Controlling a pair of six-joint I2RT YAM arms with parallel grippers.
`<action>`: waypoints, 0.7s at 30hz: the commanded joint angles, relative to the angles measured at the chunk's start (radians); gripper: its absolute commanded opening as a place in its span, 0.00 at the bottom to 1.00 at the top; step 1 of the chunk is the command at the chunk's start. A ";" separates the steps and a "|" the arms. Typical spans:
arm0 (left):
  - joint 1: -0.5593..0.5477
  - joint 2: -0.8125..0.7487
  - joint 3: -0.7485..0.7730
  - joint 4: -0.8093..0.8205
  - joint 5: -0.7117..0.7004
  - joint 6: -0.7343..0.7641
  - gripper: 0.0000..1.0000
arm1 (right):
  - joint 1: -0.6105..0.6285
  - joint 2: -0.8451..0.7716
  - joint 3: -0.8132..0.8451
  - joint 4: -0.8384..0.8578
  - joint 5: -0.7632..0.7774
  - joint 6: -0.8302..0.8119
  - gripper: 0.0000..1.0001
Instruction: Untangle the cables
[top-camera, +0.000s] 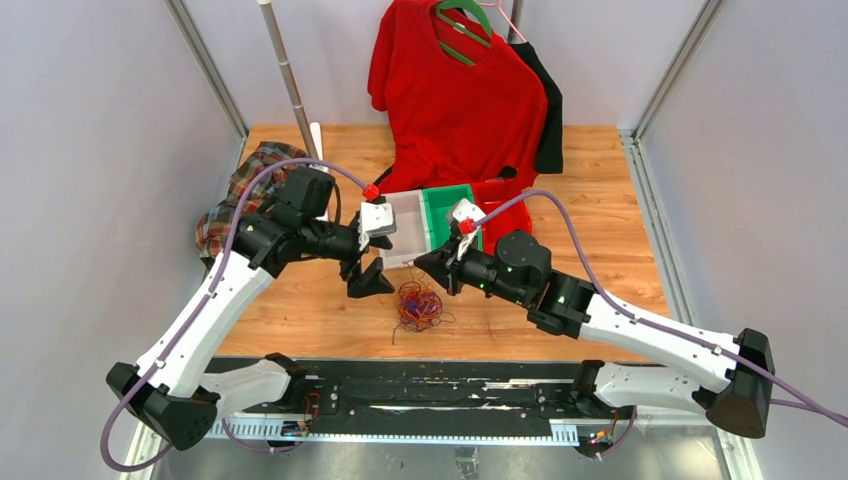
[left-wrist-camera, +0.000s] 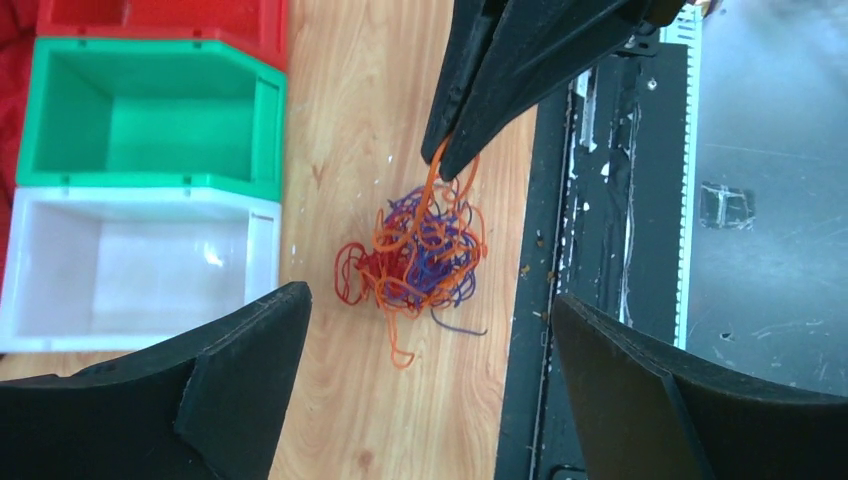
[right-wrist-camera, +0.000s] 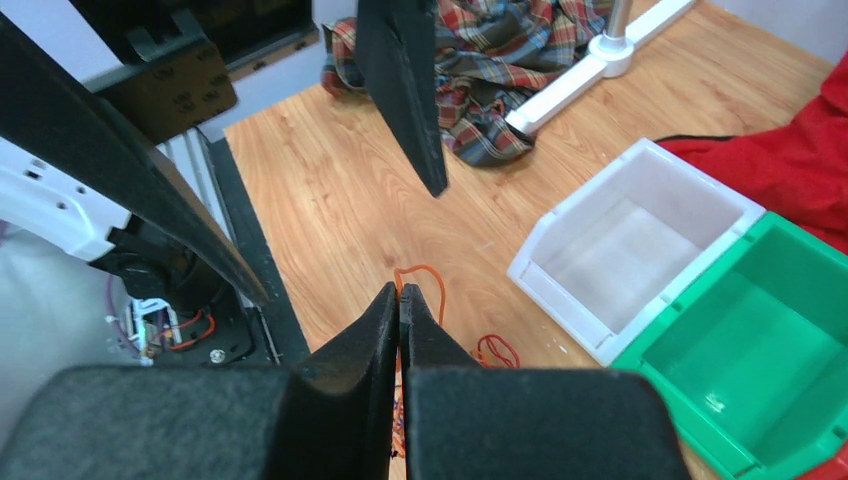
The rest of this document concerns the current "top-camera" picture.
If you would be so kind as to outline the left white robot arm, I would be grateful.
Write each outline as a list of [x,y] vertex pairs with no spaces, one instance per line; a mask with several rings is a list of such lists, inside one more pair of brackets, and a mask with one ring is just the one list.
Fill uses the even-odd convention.
[[121,410],[131,413],[180,451],[199,443],[214,424],[271,403],[298,411],[307,398],[305,370],[271,353],[255,363],[211,373],[208,365],[237,320],[292,263],[329,259],[339,264],[351,298],[389,294],[383,263],[363,265],[370,247],[387,248],[396,229],[392,206],[373,185],[353,220],[324,217],[338,187],[339,169],[284,161],[285,183],[251,213],[237,211],[223,250],[208,277],[162,337],[136,362],[117,363],[107,384]]

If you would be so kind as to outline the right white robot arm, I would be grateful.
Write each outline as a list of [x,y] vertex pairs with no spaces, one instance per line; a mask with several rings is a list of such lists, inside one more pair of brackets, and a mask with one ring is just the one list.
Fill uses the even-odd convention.
[[572,404],[584,416],[608,407],[648,406],[700,414],[746,438],[766,434],[775,369],[769,338],[760,331],[702,330],[628,306],[553,269],[550,250],[522,231],[502,237],[491,254],[452,238],[414,264],[450,295],[475,287],[524,308],[528,321],[548,334],[650,359],[642,366],[584,361],[571,390]]

